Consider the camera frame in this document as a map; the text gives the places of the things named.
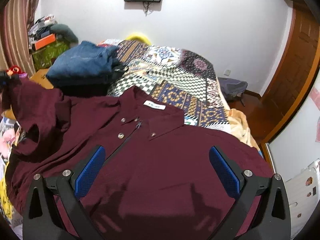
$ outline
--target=sticker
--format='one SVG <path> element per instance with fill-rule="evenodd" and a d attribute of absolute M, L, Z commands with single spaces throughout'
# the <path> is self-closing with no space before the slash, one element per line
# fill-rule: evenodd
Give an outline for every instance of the sticker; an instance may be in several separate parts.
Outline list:
<path fill-rule="evenodd" d="M 307 181 L 306 181 L 306 186 L 310 186 L 310 185 L 312 184 L 312 182 L 313 182 L 313 178 L 310 177 L 310 178 L 307 179 Z"/>
<path fill-rule="evenodd" d="M 154 102 L 151 102 L 149 100 L 145 101 L 144 105 L 145 106 L 149 106 L 149 107 L 151 107 L 153 109 L 159 109 L 159 110 L 164 110 L 165 109 L 165 105 L 158 105 L 158 104 L 156 104 Z"/>
<path fill-rule="evenodd" d="M 309 96 L 311 97 L 312 101 L 316 104 L 316 106 L 320 110 L 320 92 L 315 87 L 313 87 L 311 89 Z"/>

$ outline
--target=door frame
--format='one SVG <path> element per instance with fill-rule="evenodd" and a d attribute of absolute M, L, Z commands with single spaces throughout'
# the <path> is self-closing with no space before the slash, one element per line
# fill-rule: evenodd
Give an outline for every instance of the door frame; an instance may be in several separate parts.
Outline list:
<path fill-rule="evenodd" d="M 295 17 L 294 17 L 294 20 L 292 20 L 292 22 L 291 22 L 291 30 L 290 30 L 291 35 L 292 35 L 293 27 L 294 27 L 294 21 L 295 21 Z M 291 42 L 290 34 L 289 34 L 289 38 L 290 38 L 290 41 L 288 40 L 285 51 L 287 50 L 287 47 L 289 47 L 289 44 Z M 281 65 L 284 61 L 285 56 L 286 56 L 286 52 L 283 54 L 283 57 L 281 58 L 281 61 L 280 61 Z M 289 124 L 289 122 L 293 119 L 295 114 L 298 112 L 298 110 L 300 109 L 300 107 L 302 106 L 304 101 L 307 99 L 307 96 L 309 95 L 309 93 L 313 87 L 313 84 L 318 76 L 319 67 L 320 67 L 319 62 L 320 62 L 320 27 L 319 27 L 319 38 L 318 38 L 316 55 L 313 60 L 312 67 L 310 69 L 310 72 L 309 72 L 309 75 L 306 79 L 305 84 L 303 85 L 299 95 L 297 96 L 297 99 L 294 101 L 294 103 L 292 104 L 292 106 L 290 107 L 288 112 L 284 115 L 284 117 L 276 125 L 276 127 L 274 127 L 273 130 L 260 143 L 263 155 L 265 156 L 266 161 L 270 164 L 271 167 L 273 167 L 273 162 L 272 162 L 271 153 L 268 150 L 268 143 L 273 141 L 279 135 L 279 133 L 281 133 L 285 129 L 285 127 Z"/>

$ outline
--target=wall outlet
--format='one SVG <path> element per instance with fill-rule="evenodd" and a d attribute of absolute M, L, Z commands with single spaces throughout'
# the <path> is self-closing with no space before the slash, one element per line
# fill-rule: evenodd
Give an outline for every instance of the wall outlet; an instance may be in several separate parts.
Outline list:
<path fill-rule="evenodd" d="M 231 70 L 226 69 L 223 74 L 228 77 L 230 73 L 231 73 Z"/>

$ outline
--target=striped curtain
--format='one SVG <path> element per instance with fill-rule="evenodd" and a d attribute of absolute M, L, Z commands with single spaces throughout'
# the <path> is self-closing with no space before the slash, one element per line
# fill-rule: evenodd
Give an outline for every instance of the striped curtain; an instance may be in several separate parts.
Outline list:
<path fill-rule="evenodd" d="M 39 0 L 10 0 L 0 14 L 0 69 L 18 65 L 35 73 L 28 49 L 28 30 L 34 24 Z"/>

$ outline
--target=patterned bedspread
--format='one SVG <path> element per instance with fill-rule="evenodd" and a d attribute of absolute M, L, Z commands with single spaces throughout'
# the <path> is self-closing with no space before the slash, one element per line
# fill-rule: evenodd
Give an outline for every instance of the patterned bedspread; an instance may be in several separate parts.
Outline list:
<path fill-rule="evenodd" d="M 138 41 L 106 40 L 100 46 L 119 46 L 118 58 L 128 66 L 108 90 L 119 97 L 136 85 L 154 99 L 184 110 L 185 124 L 230 133 L 229 109 L 221 98 L 213 65 L 200 55 Z"/>

